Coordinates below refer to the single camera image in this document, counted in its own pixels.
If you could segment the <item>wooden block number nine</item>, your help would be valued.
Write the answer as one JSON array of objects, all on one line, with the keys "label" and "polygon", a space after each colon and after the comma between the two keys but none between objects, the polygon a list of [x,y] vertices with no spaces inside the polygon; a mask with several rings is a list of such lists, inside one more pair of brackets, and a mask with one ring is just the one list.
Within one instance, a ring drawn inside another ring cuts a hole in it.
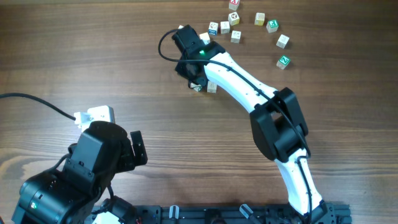
[{"label": "wooden block number nine", "polygon": [[197,91],[197,92],[199,92],[199,91],[201,91],[201,89],[203,88],[201,85],[197,85],[197,84],[195,84],[195,83],[191,83],[190,84],[190,88],[191,89],[193,89],[193,90],[195,90],[195,91]]}]

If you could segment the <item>wooden block red picture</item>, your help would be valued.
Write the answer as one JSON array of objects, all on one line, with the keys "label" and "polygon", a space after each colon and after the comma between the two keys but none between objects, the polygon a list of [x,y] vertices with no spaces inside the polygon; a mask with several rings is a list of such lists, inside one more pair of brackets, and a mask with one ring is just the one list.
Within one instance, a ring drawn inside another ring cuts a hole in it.
[{"label": "wooden block red picture", "polygon": [[216,93],[217,86],[214,82],[208,81],[206,90],[208,93]]}]

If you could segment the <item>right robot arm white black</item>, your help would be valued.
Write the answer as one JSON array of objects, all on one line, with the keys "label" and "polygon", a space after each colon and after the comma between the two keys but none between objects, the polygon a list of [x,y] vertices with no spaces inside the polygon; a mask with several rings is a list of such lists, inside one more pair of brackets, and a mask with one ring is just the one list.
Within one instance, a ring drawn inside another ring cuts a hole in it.
[{"label": "right robot arm white black", "polygon": [[313,223],[322,196],[308,167],[308,127],[295,93],[289,88],[276,90],[263,84],[240,67],[220,44],[204,44],[190,25],[171,30],[171,34],[182,54],[176,61],[177,73],[196,85],[218,85],[245,108],[254,143],[277,164],[290,206],[305,221]]}]

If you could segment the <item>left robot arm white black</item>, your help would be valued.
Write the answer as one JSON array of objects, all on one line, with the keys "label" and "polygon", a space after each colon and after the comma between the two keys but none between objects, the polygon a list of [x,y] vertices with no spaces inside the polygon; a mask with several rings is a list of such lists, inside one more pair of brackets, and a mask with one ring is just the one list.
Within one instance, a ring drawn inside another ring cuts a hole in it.
[{"label": "left robot arm white black", "polygon": [[14,223],[83,223],[118,173],[147,164],[140,131],[94,121],[53,167],[21,186]]}]

